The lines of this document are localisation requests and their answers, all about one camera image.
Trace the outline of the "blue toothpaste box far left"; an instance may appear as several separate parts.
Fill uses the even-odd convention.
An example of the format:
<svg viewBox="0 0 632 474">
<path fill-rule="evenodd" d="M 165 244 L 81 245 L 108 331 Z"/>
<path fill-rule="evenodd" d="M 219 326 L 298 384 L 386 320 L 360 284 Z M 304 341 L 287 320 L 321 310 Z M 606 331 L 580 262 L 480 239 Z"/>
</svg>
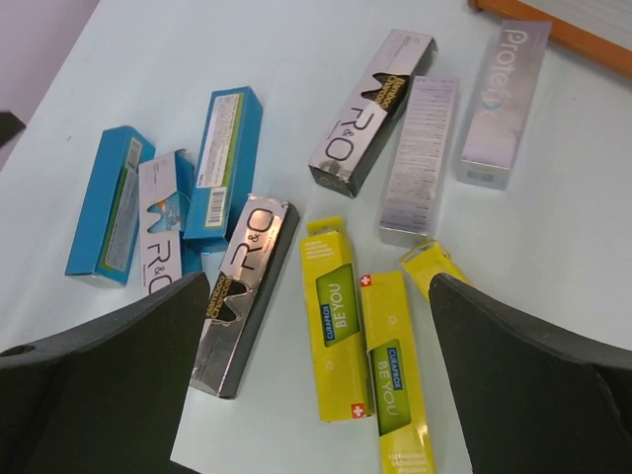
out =
<svg viewBox="0 0 632 474">
<path fill-rule="evenodd" d="M 155 147 L 134 127 L 103 131 L 65 274 L 93 285 L 127 284 L 138 230 L 139 165 Z"/>
</svg>

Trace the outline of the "yellow Curaprox box right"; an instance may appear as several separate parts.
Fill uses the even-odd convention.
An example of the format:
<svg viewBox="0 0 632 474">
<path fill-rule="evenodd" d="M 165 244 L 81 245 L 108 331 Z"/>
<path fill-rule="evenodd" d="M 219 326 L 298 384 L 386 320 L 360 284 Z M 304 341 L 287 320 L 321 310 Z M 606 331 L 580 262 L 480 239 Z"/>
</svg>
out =
<svg viewBox="0 0 632 474">
<path fill-rule="evenodd" d="M 426 239 L 406 252 L 399 262 L 427 303 L 431 303 L 431 283 L 436 275 L 448 274 L 472 286 L 472 281 L 436 239 Z"/>
</svg>

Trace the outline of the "orange wooden shelf rack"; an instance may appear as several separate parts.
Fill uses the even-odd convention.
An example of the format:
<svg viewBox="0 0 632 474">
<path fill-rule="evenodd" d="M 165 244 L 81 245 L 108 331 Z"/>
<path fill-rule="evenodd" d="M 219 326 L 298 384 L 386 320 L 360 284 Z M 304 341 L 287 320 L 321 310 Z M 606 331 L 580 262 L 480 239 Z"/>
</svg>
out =
<svg viewBox="0 0 632 474">
<path fill-rule="evenodd" d="M 550 40 L 631 77 L 631 4 L 627 1 L 469 0 L 467 4 L 504 19 L 549 22 Z"/>
</svg>

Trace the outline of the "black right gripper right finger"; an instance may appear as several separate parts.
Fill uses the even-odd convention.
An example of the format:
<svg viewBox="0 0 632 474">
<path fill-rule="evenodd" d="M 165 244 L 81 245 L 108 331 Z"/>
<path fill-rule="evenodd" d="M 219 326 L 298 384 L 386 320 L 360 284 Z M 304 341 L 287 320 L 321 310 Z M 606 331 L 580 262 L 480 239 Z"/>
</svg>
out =
<svg viewBox="0 0 632 474">
<path fill-rule="evenodd" d="M 630 472 L 630 351 L 446 273 L 430 304 L 473 472 Z"/>
</svg>

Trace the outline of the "yellow Curaprox box middle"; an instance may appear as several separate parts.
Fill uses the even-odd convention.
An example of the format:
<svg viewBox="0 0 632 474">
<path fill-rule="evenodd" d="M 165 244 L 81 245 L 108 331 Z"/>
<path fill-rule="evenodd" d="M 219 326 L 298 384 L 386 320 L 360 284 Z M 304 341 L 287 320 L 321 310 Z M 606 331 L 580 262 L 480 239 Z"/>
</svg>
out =
<svg viewBox="0 0 632 474">
<path fill-rule="evenodd" d="M 359 278 L 384 473 L 434 473 L 416 343 L 401 272 Z"/>
</svg>

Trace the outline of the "blue toothpaste box with barcode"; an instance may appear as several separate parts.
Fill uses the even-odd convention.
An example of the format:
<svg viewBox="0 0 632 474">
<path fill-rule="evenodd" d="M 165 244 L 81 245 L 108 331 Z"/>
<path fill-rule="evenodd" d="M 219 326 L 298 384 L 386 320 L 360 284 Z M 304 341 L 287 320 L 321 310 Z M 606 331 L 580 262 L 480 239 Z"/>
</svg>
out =
<svg viewBox="0 0 632 474">
<path fill-rule="evenodd" d="M 199 252 L 227 248 L 252 190 L 262 117 L 249 86 L 211 94 L 184 233 Z"/>
</svg>

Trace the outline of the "lilac text-side toothpaste box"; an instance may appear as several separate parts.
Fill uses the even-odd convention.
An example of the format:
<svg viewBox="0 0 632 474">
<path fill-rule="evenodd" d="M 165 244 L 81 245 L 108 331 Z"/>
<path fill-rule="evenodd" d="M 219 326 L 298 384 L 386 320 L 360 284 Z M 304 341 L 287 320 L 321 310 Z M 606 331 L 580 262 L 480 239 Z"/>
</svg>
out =
<svg viewBox="0 0 632 474">
<path fill-rule="evenodd" d="M 456 77 L 413 80 L 379 215 L 386 244 L 410 248 L 432 236 L 459 85 Z"/>
</svg>

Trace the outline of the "yellow Curaprox box left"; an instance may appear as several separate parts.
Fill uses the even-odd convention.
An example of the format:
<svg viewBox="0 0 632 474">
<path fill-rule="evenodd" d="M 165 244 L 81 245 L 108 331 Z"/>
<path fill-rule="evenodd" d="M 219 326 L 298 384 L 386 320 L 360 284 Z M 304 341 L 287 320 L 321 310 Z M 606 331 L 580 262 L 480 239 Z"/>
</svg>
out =
<svg viewBox="0 0 632 474">
<path fill-rule="evenodd" d="M 343 218 L 309 222 L 300 255 L 320 420 L 369 417 L 373 396 L 354 252 Z"/>
</svg>

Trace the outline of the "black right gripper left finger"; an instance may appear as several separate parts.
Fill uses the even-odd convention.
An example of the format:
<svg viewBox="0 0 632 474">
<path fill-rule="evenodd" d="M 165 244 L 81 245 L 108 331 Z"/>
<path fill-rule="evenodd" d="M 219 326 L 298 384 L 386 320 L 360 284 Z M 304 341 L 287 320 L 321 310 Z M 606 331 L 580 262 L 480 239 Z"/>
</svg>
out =
<svg viewBox="0 0 632 474">
<path fill-rule="evenodd" d="M 171 457 L 209 283 L 183 276 L 1 354 L 5 473 L 181 473 Z"/>
</svg>

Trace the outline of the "lilac Protefix toothpaste box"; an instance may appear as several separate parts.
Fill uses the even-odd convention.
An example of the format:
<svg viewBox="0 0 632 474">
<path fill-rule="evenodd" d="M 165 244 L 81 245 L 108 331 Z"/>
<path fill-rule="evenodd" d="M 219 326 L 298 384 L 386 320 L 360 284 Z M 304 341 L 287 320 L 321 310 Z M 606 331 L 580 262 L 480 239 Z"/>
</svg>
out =
<svg viewBox="0 0 632 474">
<path fill-rule="evenodd" d="M 503 21 L 461 152 L 461 182 L 507 188 L 551 30 L 550 22 Z"/>
</svg>

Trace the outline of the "yellow curaprox box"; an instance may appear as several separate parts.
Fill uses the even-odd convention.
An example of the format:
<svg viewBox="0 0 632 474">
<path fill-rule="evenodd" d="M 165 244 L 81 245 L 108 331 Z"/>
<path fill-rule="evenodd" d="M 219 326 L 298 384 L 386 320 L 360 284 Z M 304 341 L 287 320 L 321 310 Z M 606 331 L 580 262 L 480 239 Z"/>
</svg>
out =
<svg viewBox="0 0 632 474">
<path fill-rule="evenodd" d="M 436 275 L 448 274 L 472 286 L 472 281 L 436 239 L 426 239 L 406 252 L 399 262 L 427 303 L 431 303 L 431 283 Z"/>
<path fill-rule="evenodd" d="M 384 473 L 434 473 L 416 343 L 401 272 L 359 278 Z"/>
<path fill-rule="evenodd" d="M 309 222 L 300 255 L 320 420 L 369 417 L 373 396 L 354 252 L 343 218 Z"/>
</svg>

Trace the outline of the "silver black R&O charcoal box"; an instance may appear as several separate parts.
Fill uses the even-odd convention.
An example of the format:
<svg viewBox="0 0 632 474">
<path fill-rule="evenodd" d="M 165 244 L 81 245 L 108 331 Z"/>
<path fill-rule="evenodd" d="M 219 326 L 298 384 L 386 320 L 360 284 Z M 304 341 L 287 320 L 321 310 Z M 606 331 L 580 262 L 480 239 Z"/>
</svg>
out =
<svg viewBox="0 0 632 474">
<path fill-rule="evenodd" d="M 193 388 L 236 397 L 299 221 L 287 200 L 248 196 L 210 293 Z"/>
</svg>

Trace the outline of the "white blue R&O box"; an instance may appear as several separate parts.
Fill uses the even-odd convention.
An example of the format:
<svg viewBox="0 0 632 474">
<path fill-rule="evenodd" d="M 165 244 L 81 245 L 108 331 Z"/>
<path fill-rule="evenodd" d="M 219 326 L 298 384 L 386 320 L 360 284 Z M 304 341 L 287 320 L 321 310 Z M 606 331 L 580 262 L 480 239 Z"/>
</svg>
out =
<svg viewBox="0 0 632 474">
<path fill-rule="evenodd" d="M 138 240 L 143 296 L 202 270 L 199 252 L 184 241 L 194 173 L 184 149 L 139 165 Z"/>
</svg>

